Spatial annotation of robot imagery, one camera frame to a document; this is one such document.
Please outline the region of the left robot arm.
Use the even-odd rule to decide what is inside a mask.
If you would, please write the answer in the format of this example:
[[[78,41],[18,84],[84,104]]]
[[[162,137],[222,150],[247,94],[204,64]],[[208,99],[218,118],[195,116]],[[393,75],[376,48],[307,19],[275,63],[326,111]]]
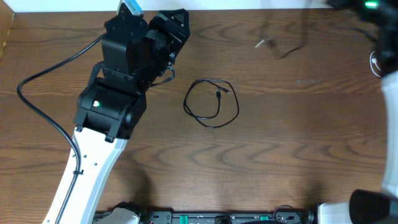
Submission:
[[[106,180],[146,110],[148,89],[166,82],[190,36],[185,9],[150,21],[121,6],[105,23],[103,60],[77,100],[71,151],[45,223],[89,223]]]

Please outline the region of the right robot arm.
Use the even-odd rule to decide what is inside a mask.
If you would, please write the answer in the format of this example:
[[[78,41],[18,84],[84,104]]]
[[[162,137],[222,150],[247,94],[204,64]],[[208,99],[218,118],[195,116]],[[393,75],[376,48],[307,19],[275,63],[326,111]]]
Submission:
[[[307,223],[397,223],[397,1],[327,1],[353,11],[377,29],[371,59],[376,59],[384,105],[386,158],[378,191],[356,189],[345,202],[320,203]]]

